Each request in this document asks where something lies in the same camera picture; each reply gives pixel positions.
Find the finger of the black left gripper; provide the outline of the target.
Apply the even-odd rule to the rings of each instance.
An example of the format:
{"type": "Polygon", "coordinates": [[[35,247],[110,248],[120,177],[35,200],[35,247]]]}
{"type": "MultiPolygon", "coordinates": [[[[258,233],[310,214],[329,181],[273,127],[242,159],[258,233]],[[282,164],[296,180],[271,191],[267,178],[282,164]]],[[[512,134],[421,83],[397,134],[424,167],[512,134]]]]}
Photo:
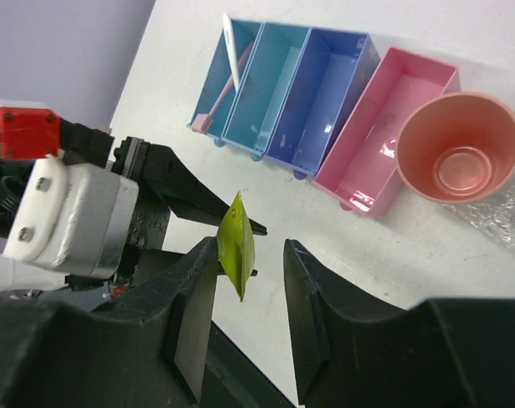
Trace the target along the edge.
{"type": "Polygon", "coordinates": [[[67,275],[65,289],[86,292],[106,286],[108,293],[127,293],[174,265],[183,253],[125,246],[118,270],[110,278],[67,275]]]}
{"type": "Polygon", "coordinates": [[[167,212],[178,218],[218,227],[229,204],[209,190],[166,145],[128,137],[114,149],[112,171],[139,186],[129,238],[163,235],[167,212]]]}

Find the orange plastic cup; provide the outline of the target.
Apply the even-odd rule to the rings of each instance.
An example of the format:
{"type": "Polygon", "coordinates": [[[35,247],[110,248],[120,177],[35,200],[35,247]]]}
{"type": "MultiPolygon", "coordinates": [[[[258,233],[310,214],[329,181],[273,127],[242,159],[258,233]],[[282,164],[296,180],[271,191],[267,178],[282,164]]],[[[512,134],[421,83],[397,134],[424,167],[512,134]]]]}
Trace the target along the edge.
{"type": "Polygon", "coordinates": [[[446,94],[405,122],[395,159],[405,184],[429,201],[482,201],[515,174],[515,112],[487,94],[446,94]]]}

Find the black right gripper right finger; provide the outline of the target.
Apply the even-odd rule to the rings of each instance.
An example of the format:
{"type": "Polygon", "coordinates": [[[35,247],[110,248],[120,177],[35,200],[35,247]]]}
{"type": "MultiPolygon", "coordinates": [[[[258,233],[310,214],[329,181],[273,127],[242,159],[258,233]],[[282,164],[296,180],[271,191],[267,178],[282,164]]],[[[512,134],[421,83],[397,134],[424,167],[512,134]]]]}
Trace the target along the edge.
{"type": "Polygon", "coordinates": [[[297,398],[307,407],[515,407],[515,298],[401,309],[299,241],[283,270],[297,398]]]}

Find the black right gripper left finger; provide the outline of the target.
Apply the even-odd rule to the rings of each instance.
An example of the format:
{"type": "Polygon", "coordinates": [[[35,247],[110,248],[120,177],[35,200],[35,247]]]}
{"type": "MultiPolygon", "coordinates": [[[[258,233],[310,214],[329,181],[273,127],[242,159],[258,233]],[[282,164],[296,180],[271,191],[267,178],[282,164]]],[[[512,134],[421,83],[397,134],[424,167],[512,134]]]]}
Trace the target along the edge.
{"type": "Polygon", "coordinates": [[[84,311],[0,298],[0,407],[197,407],[218,246],[84,311]]]}

